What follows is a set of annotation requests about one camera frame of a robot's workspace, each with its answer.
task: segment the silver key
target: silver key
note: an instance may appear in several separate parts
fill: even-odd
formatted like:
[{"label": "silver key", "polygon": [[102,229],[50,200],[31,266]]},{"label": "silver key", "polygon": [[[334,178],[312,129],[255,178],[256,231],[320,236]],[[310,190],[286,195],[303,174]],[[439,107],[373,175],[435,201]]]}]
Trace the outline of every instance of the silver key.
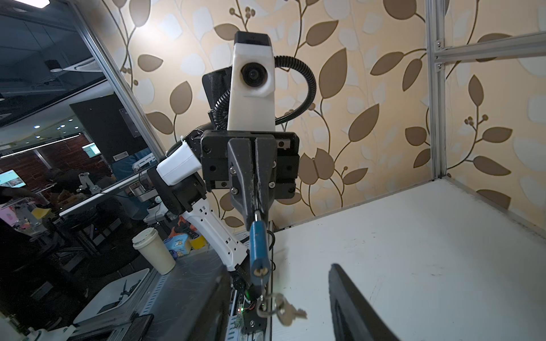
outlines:
[{"label": "silver key", "polygon": [[307,319],[305,310],[294,308],[282,294],[277,294],[275,297],[277,306],[277,317],[281,324],[288,327],[296,318]]}]

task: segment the monitor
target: monitor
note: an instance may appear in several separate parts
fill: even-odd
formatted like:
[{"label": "monitor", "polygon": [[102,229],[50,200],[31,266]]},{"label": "monitor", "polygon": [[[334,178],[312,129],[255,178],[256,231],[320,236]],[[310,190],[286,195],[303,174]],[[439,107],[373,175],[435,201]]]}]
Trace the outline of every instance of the monitor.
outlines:
[{"label": "monitor", "polygon": [[10,171],[0,174],[0,186],[4,187],[23,187],[26,186],[25,182],[17,175],[12,169]]},{"label": "monitor", "polygon": [[84,150],[84,152],[87,153],[87,155],[92,158],[94,156],[97,156],[100,154],[99,148],[95,145],[95,143],[90,143],[88,145],[83,146],[81,149]]}]

